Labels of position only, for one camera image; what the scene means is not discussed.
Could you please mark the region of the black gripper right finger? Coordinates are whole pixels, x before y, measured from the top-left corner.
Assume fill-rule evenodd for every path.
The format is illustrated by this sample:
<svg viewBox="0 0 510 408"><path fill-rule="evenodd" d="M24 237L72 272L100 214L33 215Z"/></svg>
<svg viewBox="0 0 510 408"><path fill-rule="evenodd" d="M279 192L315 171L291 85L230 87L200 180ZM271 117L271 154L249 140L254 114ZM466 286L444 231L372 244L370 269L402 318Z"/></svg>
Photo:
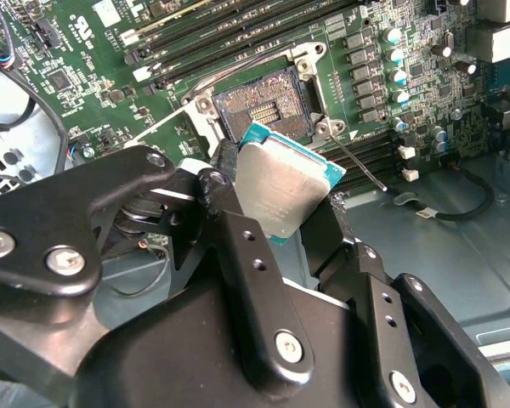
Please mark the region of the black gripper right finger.
<svg viewBox="0 0 510 408"><path fill-rule="evenodd" d="M508 407L510 387L433 291L390 277L325 198L301 227L317 289L349 307L353 373L365 407Z"/></svg>

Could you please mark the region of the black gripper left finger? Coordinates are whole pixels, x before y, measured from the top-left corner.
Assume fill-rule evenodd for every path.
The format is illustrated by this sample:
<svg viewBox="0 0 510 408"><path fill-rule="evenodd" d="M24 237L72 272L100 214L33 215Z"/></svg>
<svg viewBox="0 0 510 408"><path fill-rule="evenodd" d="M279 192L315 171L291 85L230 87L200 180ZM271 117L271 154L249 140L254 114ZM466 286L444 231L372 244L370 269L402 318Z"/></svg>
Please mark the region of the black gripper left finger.
<svg viewBox="0 0 510 408"><path fill-rule="evenodd" d="M136 195L155 191L165 218L159 232L178 245L175 275L220 273L241 367L257 389L299 389L315 358L259 223L244 215L230 179L205 168L177 170L144 146L0 195L0 372L33 385L38 372L51 383L100 369L149 382L185 347L189 365L203 355L181 325L152 309L88 341L88 311L101 281L95 213L115 214Z"/></svg>

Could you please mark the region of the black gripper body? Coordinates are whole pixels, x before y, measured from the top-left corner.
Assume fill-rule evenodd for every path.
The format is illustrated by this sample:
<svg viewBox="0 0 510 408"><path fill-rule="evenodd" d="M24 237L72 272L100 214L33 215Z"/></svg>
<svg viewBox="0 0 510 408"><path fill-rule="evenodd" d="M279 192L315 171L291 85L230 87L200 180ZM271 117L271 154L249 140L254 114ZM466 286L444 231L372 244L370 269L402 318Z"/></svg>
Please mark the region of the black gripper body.
<svg viewBox="0 0 510 408"><path fill-rule="evenodd" d="M314 375L273 401L245 379L224 293L197 284L104 336L80 368L76 407L358 407L350 375L350 313L288 288L314 351Z"/></svg>

